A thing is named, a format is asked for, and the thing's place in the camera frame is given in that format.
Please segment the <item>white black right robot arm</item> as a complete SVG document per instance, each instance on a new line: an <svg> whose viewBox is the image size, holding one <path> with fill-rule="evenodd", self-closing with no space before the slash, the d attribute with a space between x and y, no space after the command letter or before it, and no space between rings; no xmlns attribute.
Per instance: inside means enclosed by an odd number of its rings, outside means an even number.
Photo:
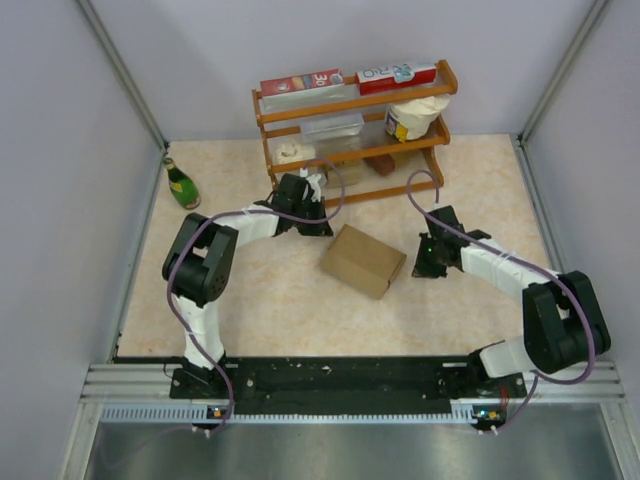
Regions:
<svg viewBox="0 0 640 480"><path fill-rule="evenodd" d="M482 347L467 357L467 384L487 396L504 377L533 371L555 374L592 362L611 348L611 336L589 277L559 273L509 252L482 230L467 232L451 206L425 215L428 230L412 275L444 278L450 268L474 275L520 304L523 334Z"/></svg>

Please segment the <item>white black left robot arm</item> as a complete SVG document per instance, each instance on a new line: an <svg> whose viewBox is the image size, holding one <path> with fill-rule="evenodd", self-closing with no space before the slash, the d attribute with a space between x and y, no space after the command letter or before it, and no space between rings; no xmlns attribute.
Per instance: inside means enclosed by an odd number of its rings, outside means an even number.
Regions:
<svg viewBox="0 0 640 480"><path fill-rule="evenodd" d="M270 196L214 217L185 217L162 267L170 308L185 330L184 357L196 367L192 384L205 396L226 387L227 374L216 366L225 354L218 300L229 283L236 250L294 228L302 236L331 237L322 187L323 175L302 170L285 174Z"/></svg>

